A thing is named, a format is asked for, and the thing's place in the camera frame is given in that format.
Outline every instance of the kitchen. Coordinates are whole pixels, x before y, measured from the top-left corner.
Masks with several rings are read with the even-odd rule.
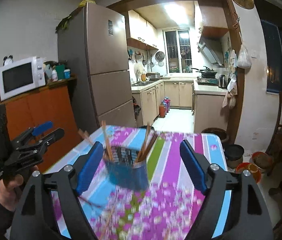
[[[223,8],[182,1],[138,8],[123,15],[132,95],[141,107],[137,127],[149,122],[157,130],[226,130],[229,109],[222,108],[222,103],[232,49]],[[148,72],[149,81],[141,81],[143,72]],[[219,86],[220,75],[226,77],[223,86]],[[165,97],[174,108],[173,117],[167,113],[169,122],[157,118]],[[177,125],[182,116],[187,116],[183,127]]]

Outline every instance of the kitchen sink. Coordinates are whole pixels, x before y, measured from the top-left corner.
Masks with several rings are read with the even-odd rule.
[[[153,82],[156,82],[156,81],[157,80],[135,83],[135,84],[131,85],[131,87],[142,87],[142,86],[146,86],[146,85],[152,84]]]

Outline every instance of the screw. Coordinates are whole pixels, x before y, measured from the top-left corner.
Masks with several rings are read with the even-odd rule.
[[[251,175],[251,172],[250,171],[248,171],[248,170],[244,170],[243,171],[243,174],[244,174],[244,176],[250,176]]]
[[[71,171],[73,169],[73,167],[72,167],[72,165],[66,165],[63,169],[65,171]]]
[[[37,177],[38,175],[40,175],[41,173],[39,171],[33,171],[32,176],[33,177]]]
[[[213,169],[214,171],[217,171],[220,167],[218,164],[213,163],[210,165],[210,168]]]

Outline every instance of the window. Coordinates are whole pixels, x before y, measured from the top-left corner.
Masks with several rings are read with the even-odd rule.
[[[267,92],[282,91],[282,9],[254,0],[261,20],[267,56]]]
[[[164,32],[168,73],[192,73],[189,30]]]

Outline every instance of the refrigerator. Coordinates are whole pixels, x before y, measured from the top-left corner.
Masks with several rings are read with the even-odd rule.
[[[102,120],[136,127],[124,16],[92,3],[76,12],[58,31],[58,58],[77,77],[71,98],[77,127],[93,133]]]

